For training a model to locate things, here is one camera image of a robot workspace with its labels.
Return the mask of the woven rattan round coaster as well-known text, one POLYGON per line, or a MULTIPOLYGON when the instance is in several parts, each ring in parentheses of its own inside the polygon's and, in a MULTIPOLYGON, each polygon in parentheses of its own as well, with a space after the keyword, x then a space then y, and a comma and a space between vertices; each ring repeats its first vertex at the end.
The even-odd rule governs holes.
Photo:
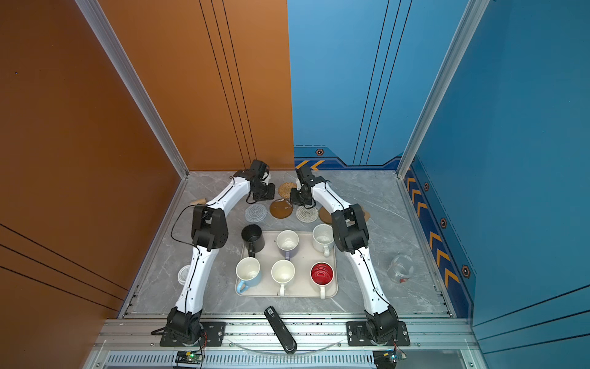
POLYGON ((290 200, 290 194, 292 189, 297 190, 297 184, 295 182, 285 182, 278 187, 277 192, 278 195, 281 196, 281 198, 290 200))

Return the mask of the dark brown round wooden coaster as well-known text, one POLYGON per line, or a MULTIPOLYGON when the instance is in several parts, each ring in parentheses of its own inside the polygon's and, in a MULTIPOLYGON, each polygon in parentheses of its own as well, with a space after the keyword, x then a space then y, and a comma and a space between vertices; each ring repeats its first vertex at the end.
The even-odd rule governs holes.
POLYGON ((325 209, 324 207, 320 208, 319 212, 318 212, 318 216, 320 218, 320 220, 325 223, 325 224, 332 224, 332 217, 330 212, 328 212, 327 209, 325 209))

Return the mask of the black mug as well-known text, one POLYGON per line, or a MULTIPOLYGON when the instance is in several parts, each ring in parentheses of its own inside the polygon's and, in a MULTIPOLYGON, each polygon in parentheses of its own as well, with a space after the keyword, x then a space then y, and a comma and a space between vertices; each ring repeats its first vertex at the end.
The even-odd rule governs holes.
POLYGON ((241 238, 250 258, 254 258, 256 253, 261 252, 265 247, 262 228, 257 224, 249 224, 243 228, 241 238))

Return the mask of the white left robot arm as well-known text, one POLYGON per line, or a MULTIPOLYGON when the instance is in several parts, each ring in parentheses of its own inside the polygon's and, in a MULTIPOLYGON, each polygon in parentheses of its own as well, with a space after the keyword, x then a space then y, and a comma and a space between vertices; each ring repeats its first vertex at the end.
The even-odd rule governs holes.
POLYGON ((254 160, 248 169, 237 171, 228 186, 205 204, 196 204, 191 225, 192 258, 186 282, 162 329, 162 347, 202 345, 201 314, 204 292, 215 258, 227 240, 227 215, 246 195, 255 201, 274 199, 275 184, 270 169, 254 160))

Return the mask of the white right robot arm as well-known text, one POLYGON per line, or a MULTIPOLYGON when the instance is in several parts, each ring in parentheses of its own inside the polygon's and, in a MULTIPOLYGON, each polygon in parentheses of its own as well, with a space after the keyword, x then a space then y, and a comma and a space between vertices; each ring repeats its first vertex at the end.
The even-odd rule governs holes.
POLYGON ((399 316, 386 299, 373 267, 364 210, 359 204, 342 199, 327 179, 313 174, 311 167, 302 166, 296 174, 297 187, 290 190, 291 202, 296 205, 320 204, 330 213, 335 246, 353 266, 361 289, 370 340, 377 345, 389 343, 397 333, 399 316))

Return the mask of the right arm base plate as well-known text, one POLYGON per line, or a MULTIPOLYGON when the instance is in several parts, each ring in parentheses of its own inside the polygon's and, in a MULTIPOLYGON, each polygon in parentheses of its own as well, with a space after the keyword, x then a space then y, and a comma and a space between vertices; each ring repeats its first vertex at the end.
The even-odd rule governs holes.
POLYGON ((410 334, 407 325, 404 321, 398 324, 398 329, 395 330, 393 336, 387 343, 378 344, 376 341, 370 339, 365 321, 347 321, 347 344, 350 347, 360 346, 397 346, 410 347, 410 334))

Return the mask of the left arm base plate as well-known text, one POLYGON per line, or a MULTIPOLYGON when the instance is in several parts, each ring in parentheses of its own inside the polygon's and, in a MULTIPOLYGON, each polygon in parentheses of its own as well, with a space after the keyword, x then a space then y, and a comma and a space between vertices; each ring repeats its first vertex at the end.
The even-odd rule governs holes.
POLYGON ((194 338, 183 338, 165 327, 159 345, 161 347, 221 347, 224 340, 226 323, 223 321, 201 321, 199 331, 194 338))

